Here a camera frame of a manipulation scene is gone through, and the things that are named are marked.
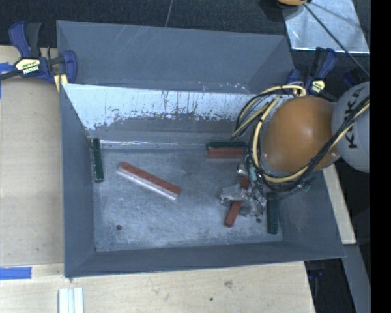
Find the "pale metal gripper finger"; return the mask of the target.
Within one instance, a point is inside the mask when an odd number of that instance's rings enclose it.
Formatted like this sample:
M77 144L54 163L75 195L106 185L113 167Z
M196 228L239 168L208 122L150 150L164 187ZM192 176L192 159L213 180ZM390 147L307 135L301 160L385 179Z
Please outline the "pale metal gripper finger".
M222 189L220 194L220 203L222 205L229 205L235 201L243 202L245 197L245 190L240 185L228 186Z
M256 198L253 195L247 195L242 201L240 214L242 216L260 216L264 213L267 206L267 199L260 196Z

